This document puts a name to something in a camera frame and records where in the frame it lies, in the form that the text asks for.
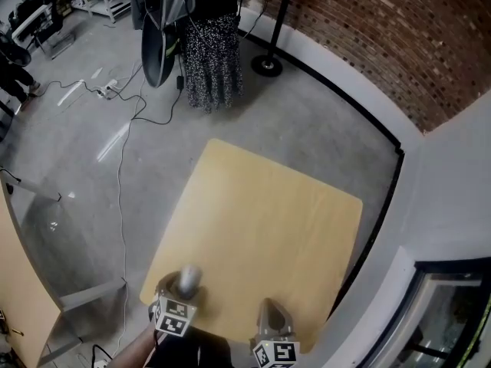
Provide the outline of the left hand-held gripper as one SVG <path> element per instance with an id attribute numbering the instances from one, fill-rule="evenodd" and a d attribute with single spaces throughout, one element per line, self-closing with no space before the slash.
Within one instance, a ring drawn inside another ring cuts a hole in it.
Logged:
<path id="1" fill-rule="evenodd" d="M 175 287 L 179 279 L 180 272 L 174 271 L 159 280 L 149 314 L 156 331 L 183 337 L 206 299 L 206 288 L 198 282 L 181 291 Z"/>

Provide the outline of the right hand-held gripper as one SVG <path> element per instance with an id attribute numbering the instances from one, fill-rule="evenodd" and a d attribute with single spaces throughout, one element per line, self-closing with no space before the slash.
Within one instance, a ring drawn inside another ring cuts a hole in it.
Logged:
<path id="1" fill-rule="evenodd" d="M 265 298 L 259 307 L 257 327 L 250 347 L 258 367 L 293 367 L 298 362 L 300 343 L 293 332 L 292 316 L 283 305 Z"/>

